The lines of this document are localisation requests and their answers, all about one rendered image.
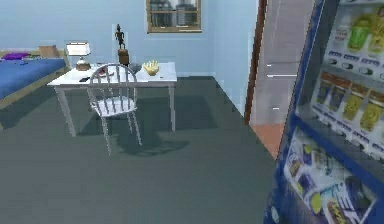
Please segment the white table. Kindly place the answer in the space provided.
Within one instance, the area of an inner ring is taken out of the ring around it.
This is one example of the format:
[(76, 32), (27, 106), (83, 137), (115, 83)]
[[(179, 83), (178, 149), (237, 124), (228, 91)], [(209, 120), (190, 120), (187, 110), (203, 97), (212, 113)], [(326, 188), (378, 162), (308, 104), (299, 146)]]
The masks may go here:
[[(78, 71), (71, 69), (64, 75), (54, 79), (48, 83), (48, 86), (52, 86), (58, 96), (58, 100), (66, 119), (66, 123), (69, 128), (69, 132), (72, 136), (76, 135), (75, 126), (71, 117), (70, 108), (65, 95), (66, 90), (72, 89), (87, 89), (91, 82), (91, 76), (99, 69), (99, 66), (92, 64), (91, 68), (87, 71)], [(115, 64), (108, 65), (108, 71), (113, 72), (113, 76), (102, 78), (99, 83), (103, 87), (117, 86), (127, 80), (127, 73), (125, 68), (117, 68)], [(79, 82), (80, 79), (90, 77), (87, 82)], [(134, 82), (132, 75), (128, 76), (129, 86), (136, 88), (152, 88), (152, 87), (167, 87), (169, 91), (169, 107), (171, 116), (171, 129), (175, 130), (176, 117), (175, 117), (175, 102), (174, 102), (174, 90), (177, 82), (177, 75), (174, 62), (166, 62), (159, 64), (159, 71), (155, 76), (150, 76), (144, 68), (141, 68), (139, 72), (135, 74), (136, 82)]]

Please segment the white spindle chair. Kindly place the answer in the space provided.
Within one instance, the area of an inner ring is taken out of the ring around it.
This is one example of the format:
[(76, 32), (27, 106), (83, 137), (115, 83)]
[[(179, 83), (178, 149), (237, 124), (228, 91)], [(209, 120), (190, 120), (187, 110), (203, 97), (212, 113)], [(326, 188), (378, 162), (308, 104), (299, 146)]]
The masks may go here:
[[(97, 83), (100, 82), (102, 78), (105, 78), (98, 75), (99, 71), (102, 68), (108, 68), (109, 64), (115, 64), (117, 68), (125, 68), (127, 80), (123, 83), (120, 83), (119, 81), (117, 86), (108, 87), (103, 87)], [(131, 132), (136, 131), (136, 138), (139, 145), (142, 145), (142, 138), (136, 118), (137, 88), (128, 85), (129, 75), (132, 75), (134, 82), (136, 82), (135, 74), (133, 74), (130, 68), (125, 65), (117, 63), (109, 64), (99, 66), (99, 69), (92, 74), (87, 91), (89, 92), (91, 109), (101, 119), (102, 131), (106, 140), (108, 154), (111, 154), (112, 150), (109, 140), (108, 118), (125, 115), (127, 117), (129, 130)]]

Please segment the dark figure statue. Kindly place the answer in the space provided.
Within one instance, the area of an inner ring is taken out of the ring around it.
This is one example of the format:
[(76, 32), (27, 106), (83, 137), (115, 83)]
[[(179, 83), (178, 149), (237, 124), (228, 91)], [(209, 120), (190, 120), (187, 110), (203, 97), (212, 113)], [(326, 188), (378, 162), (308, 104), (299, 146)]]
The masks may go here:
[(124, 42), (124, 33), (121, 31), (120, 25), (117, 25), (116, 32), (115, 32), (115, 39), (118, 41), (119, 49), (118, 49), (118, 56), (119, 56), (119, 63), (127, 66), (129, 61), (129, 53), (126, 49), (126, 45)]

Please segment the grey room door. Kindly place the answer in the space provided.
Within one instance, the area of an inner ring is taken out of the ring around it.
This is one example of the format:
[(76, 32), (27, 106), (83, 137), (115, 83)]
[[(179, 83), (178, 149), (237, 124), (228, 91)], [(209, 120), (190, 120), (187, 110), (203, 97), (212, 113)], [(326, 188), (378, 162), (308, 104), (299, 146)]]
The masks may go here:
[(251, 124), (284, 123), (315, 0), (268, 0)]

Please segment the white shade table lamp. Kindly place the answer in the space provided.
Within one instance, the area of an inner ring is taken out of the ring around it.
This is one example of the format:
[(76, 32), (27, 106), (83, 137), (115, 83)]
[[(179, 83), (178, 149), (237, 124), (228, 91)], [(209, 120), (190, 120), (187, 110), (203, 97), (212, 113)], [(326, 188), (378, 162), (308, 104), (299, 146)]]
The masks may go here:
[(88, 42), (70, 42), (66, 44), (66, 49), (69, 56), (78, 56), (75, 68), (78, 71), (87, 71), (91, 68), (85, 57), (91, 53), (90, 44)]

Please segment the blue vending machine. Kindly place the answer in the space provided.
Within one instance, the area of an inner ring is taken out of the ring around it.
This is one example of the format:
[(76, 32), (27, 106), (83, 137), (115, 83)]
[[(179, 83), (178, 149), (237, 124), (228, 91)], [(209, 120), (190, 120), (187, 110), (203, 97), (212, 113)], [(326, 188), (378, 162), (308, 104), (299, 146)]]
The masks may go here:
[(384, 224), (384, 0), (316, 0), (262, 224)]

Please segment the purple pillow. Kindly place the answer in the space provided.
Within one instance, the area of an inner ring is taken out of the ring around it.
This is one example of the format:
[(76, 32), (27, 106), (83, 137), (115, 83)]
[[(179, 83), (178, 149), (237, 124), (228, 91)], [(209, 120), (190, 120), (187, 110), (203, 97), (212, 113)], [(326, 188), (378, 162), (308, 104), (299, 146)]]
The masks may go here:
[(27, 52), (10, 52), (1, 57), (2, 60), (22, 60), (24, 57), (29, 56)]

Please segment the blue bed wooden frame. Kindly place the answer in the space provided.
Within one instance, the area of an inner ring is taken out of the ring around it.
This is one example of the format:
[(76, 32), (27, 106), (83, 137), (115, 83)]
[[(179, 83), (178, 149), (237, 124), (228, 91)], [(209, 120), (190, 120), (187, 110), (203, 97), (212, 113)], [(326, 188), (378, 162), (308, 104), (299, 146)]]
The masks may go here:
[[(10, 52), (27, 52), (22, 60), (2, 60)], [(0, 50), (0, 111), (65, 74), (67, 53), (55, 45), (37, 49)]]

